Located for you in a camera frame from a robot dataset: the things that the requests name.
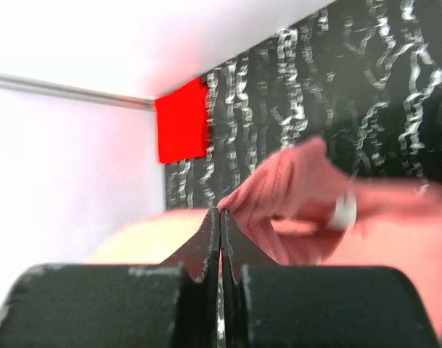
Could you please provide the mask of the pink t shirt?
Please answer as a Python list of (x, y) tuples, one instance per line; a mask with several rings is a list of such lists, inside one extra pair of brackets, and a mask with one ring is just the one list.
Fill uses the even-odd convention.
[(352, 180), (321, 138), (272, 154), (218, 203), (282, 265), (386, 265), (415, 285), (442, 335), (442, 185)]

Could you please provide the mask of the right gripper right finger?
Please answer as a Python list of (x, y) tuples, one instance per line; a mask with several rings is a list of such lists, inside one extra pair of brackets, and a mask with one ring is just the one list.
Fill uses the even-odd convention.
[(220, 215), (228, 347), (438, 347), (412, 282), (385, 266), (281, 266)]

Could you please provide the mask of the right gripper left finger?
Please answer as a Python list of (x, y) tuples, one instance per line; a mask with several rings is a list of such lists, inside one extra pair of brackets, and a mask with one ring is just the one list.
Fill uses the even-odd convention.
[(0, 347), (214, 347), (220, 215), (158, 265), (43, 264), (0, 309)]

